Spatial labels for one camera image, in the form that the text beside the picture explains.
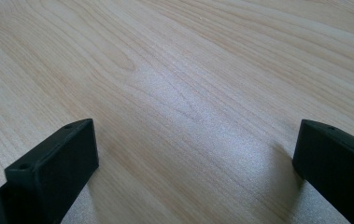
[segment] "light wood surface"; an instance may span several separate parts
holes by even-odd
[[[291,157],[301,119],[354,135],[354,0],[0,0],[0,186],[85,118],[64,223],[346,223]]]

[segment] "table surface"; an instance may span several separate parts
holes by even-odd
[[[0,186],[86,118],[63,223],[345,223],[291,158],[302,119],[354,135],[354,0],[0,0]]]

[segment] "wood grain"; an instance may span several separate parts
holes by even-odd
[[[291,157],[301,119],[354,135],[354,0],[0,0],[0,186],[85,118],[64,223],[346,223]]]

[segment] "wooden table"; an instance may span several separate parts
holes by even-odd
[[[64,223],[345,223],[291,157],[301,119],[354,135],[354,0],[0,0],[0,186],[85,118]]]

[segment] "screw hole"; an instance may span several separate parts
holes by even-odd
[[[29,168],[29,166],[30,166],[29,163],[25,163],[25,164],[20,165],[20,166],[19,166],[19,169],[20,169],[20,170],[26,170],[26,169]]]

